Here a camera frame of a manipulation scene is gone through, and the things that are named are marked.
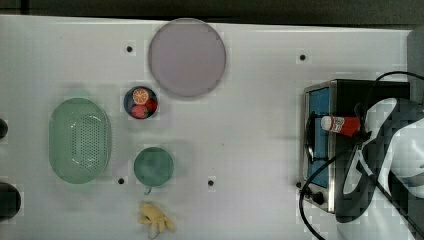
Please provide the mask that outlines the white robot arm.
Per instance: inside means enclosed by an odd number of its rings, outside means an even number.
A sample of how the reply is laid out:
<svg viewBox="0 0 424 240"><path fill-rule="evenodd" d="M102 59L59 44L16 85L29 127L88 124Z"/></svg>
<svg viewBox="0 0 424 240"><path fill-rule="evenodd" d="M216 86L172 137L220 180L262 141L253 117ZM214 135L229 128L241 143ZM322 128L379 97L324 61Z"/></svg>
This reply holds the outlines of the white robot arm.
<svg viewBox="0 0 424 240"><path fill-rule="evenodd" d="M389 98L336 168L337 240L423 240L423 108Z"/></svg>

